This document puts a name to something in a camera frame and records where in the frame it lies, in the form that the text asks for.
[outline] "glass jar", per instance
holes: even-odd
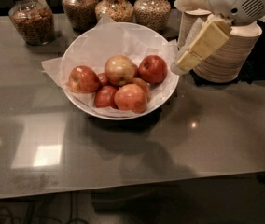
[[[30,45],[55,39],[53,14],[45,0],[14,0],[9,17],[20,36]]]
[[[103,0],[95,8],[96,19],[107,14],[116,22],[133,22],[133,5],[127,0]]]
[[[170,12],[168,0],[136,0],[134,3],[136,22],[156,32],[165,29]]]
[[[99,0],[62,0],[63,10],[72,27],[86,31],[96,23],[95,7]]]

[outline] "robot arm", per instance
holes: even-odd
[[[229,39],[231,26],[244,26],[265,16],[265,0],[176,0],[181,11],[209,10],[214,17],[202,25],[201,30],[187,47],[179,50],[172,71],[187,73]]]

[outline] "bowl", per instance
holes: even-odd
[[[80,110],[101,119],[125,120],[145,116],[163,105],[173,94],[178,84],[179,76],[170,71],[170,64],[177,53],[177,45],[169,43],[162,35],[145,26],[128,22],[110,22],[97,25],[80,35],[63,55],[60,81],[67,98]],[[67,88],[67,80],[71,70],[78,65],[87,65],[95,73],[104,71],[105,61],[112,55],[123,54],[139,65],[149,54],[160,55],[168,64],[168,75],[165,80],[155,86],[150,86],[152,99],[147,109],[141,114],[133,112],[113,112],[93,106],[93,96],[87,101],[79,99]]]

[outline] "stack of plates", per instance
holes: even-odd
[[[234,80],[261,33],[261,28],[255,22],[248,26],[232,27],[228,42],[193,71],[199,77],[215,83]]]
[[[197,9],[193,11],[186,11],[182,13],[180,31],[178,37],[178,47],[181,48],[185,45],[188,33],[197,19],[206,21],[208,16],[211,14],[210,11]]]

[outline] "white bowl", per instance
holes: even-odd
[[[144,26],[135,24],[135,23],[127,23],[127,22],[114,22],[114,23],[109,23],[108,26],[110,28],[113,28],[114,26],[120,26],[121,28],[125,29],[126,32],[129,32],[129,34],[136,38],[139,42],[143,43],[145,46],[150,47],[150,50],[155,50],[157,51],[157,55],[160,55],[159,50],[164,49],[165,45],[169,45],[168,41],[161,36],[160,34],[156,33],[155,31],[146,28]],[[86,33],[82,34],[79,36],[67,49],[63,56],[63,61],[62,61],[62,69],[64,69],[63,72],[64,74],[64,79],[66,79],[65,76],[68,76],[67,74],[70,73],[72,68],[76,67],[77,65],[80,65],[80,60],[84,60],[85,56],[88,56],[89,53],[94,53],[94,47],[90,48],[92,50],[89,50],[88,47],[86,47],[85,41],[88,39],[88,37],[92,37],[93,35],[96,35],[95,33],[98,33],[93,29],[90,29]],[[96,64],[90,63],[90,67],[95,70],[96,73],[103,72],[104,66],[105,66],[105,61],[107,60],[106,55],[102,57],[102,51],[103,49],[106,49],[106,46],[114,46],[111,50],[120,50],[118,53],[121,52],[121,48],[123,44],[125,45],[125,42],[123,43],[122,40],[118,40],[117,37],[114,39],[109,38],[103,38],[103,39],[98,39],[95,40],[96,44],[95,47],[97,48],[97,57],[95,60],[97,60]],[[143,60],[143,55],[138,55],[138,54],[133,54],[132,60],[136,63],[139,64],[140,61]],[[167,62],[169,69],[168,69],[168,75],[167,78],[158,86],[153,86],[151,91],[152,91],[152,100],[148,103],[147,110],[141,114],[133,114],[132,116],[124,116],[124,117],[119,117],[113,115],[104,115],[101,112],[97,112],[99,109],[96,109],[95,107],[92,107],[91,104],[84,104],[80,100],[78,100],[72,92],[70,92],[68,89],[64,89],[65,95],[67,98],[79,109],[82,111],[94,116],[98,117],[101,119],[111,119],[111,120],[125,120],[125,119],[135,119],[138,117],[142,117],[144,115],[149,114],[150,112],[154,111],[155,109],[159,108],[161,105],[163,105],[173,94],[174,90],[176,89],[176,86],[178,84],[179,76],[173,74],[170,71],[170,65],[171,61],[169,59],[174,59],[174,57],[162,57],[164,60]],[[159,99],[154,99],[155,93],[159,94]]]

